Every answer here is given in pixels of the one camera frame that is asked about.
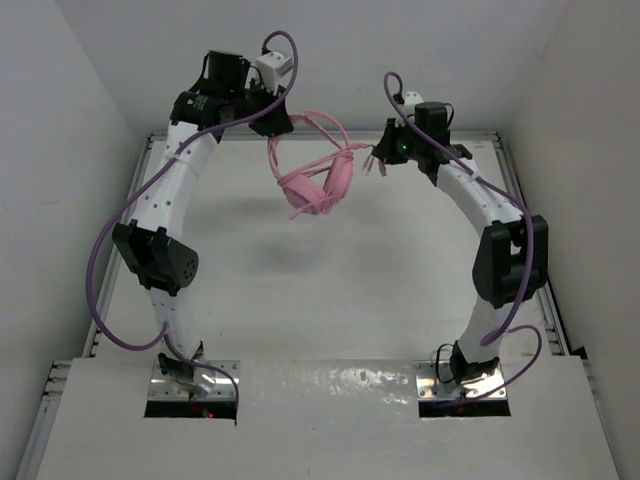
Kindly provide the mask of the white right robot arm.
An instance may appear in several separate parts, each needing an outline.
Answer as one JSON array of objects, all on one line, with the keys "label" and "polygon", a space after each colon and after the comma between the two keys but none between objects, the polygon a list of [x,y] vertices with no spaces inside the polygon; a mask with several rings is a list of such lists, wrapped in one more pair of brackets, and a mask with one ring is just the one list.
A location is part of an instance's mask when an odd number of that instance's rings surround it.
[{"label": "white right robot arm", "polygon": [[453,382],[476,380],[495,371],[502,336],[520,306],[546,285],[549,226],[487,180],[464,145],[452,143],[452,106],[414,92],[391,103],[397,116],[387,120],[373,157],[383,167],[415,162],[479,236],[472,266],[476,303],[449,362]]}]

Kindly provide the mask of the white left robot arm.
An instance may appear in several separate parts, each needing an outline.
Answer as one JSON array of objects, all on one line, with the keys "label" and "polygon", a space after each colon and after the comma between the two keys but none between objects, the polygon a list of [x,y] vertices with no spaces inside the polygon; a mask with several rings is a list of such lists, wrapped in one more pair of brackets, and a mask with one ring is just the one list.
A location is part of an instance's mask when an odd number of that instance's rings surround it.
[{"label": "white left robot arm", "polygon": [[250,61],[208,52],[198,79],[173,104],[163,163],[135,193],[131,219],[113,226],[112,240],[154,310],[165,346],[160,369],[182,389],[202,389],[226,374],[205,362],[189,306],[199,267],[198,253],[181,240],[191,197],[225,130],[246,124],[266,138],[292,131],[285,98],[297,73],[297,53],[264,48]]}]

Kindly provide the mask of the pink headphones with cable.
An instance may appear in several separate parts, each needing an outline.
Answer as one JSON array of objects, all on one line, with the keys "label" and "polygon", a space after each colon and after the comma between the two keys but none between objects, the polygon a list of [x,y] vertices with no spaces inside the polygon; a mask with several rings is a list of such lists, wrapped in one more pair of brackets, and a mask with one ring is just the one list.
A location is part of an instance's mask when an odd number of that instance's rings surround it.
[{"label": "pink headphones with cable", "polygon": [[325,113],[306,110],[289,115],[293,124],[305,123],[317,130],[335,151],[289,173],[282,173],[278,147],[284,135],[267,142],[267,158],[271,172],[286,200],[293,208],[290,220],[303,215],[326,215],[346,196],[353,179],[354,153],[370,149],[371,143],[354,142],[346,129]]}]

